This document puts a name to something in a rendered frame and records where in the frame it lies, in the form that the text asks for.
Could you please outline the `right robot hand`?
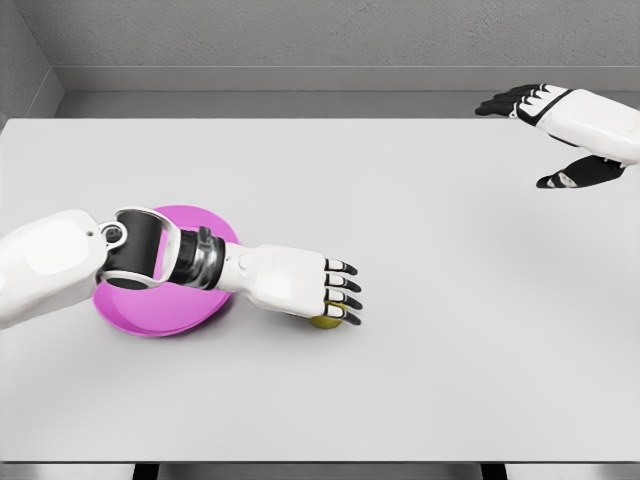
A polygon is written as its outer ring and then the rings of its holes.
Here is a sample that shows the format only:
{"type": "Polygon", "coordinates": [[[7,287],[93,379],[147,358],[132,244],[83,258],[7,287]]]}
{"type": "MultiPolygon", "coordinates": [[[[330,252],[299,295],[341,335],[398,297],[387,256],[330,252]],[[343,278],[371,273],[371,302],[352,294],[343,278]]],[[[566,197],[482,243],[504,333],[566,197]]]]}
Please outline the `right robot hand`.
{"type": "Polygon", "coordinates": [[[557,141],[588,151],[588,156],[536,183],[539,189],[575,189],[618,179],[627,167],[640,165],[622,163],[617,157],[624,105],[589,90],[542,83],[498,93],[476,107],[475,114],[521,120],[557,141]]]}

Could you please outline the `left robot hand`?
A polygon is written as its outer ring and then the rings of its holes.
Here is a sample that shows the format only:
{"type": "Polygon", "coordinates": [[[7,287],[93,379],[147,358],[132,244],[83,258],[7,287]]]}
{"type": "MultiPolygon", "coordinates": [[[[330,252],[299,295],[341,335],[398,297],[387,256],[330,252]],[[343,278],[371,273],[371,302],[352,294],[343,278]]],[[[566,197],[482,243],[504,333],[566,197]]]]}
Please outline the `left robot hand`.
{"type": "Polygon", "coordinates": [[[353,265],[291,247],[264,245],[258,251],[258,293],[265,308],[308,319],[361,324],[355,313],[362,304],[353,295],[362,288],[352,279],[358,274],[353,265]]]}

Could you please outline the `yellow-green apple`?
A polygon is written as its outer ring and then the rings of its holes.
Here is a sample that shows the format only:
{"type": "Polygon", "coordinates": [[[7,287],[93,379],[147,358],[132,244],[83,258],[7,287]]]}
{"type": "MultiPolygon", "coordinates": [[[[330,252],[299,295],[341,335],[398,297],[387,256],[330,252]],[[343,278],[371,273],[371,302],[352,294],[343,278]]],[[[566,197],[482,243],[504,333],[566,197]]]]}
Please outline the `yellow-green apple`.
{"type": "MultiPolygon", "coordinates": [[[[326,301],[326,306],[332,306],[335,308],[344,309],[344,306],[340,303],[326,301]]],[[[339,318],[316,316],[308,319],[309,323],[319,329],[333,329],[340,326],[343,321],[339,318]]]]}

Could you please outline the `pink plate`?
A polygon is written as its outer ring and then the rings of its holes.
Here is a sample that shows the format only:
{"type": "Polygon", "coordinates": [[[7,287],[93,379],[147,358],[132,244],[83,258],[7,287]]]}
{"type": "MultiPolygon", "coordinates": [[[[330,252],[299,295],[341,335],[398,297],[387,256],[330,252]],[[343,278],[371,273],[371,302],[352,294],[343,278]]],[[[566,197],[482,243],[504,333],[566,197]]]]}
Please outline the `pink plate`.
{"type": "MultiPolygon", "coordinates": [[[[195,231],[203,226],[227,242],[239,241],[229,223],[209,210],[169,205],[157,211],[183,230],[195,231]]],[[[229,306],[231,298],[229,292],[198,290],[173,283],[146,290],[101,284],[92,301],[97,312],[116,328],[143,337],[162,337],[198,326],[229,306]]]]}

